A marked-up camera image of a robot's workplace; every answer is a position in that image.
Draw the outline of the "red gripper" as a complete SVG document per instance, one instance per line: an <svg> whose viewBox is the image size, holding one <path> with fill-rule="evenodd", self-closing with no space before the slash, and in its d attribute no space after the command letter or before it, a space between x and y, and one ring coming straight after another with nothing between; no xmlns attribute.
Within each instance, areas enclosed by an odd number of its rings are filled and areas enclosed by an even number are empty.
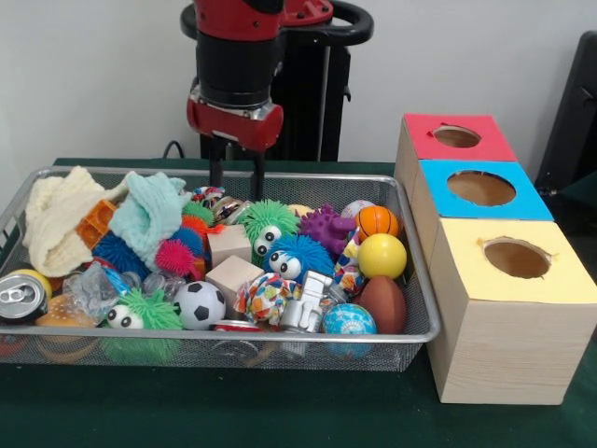
<svg viewBox="0 0 597 448"><path fill-rule="evenodd" d="M243 111L233 112L231 109L224 110L202 103L198 98L189 96L187 121L197 133L213 137L209 151L212 187L223 186L222 162L226 156L224 138L253 150L252 198L261 200L265 176L265 158L262 152L277 142L283 127L284 110L279 105L268 103L245 114Z"/></svg>

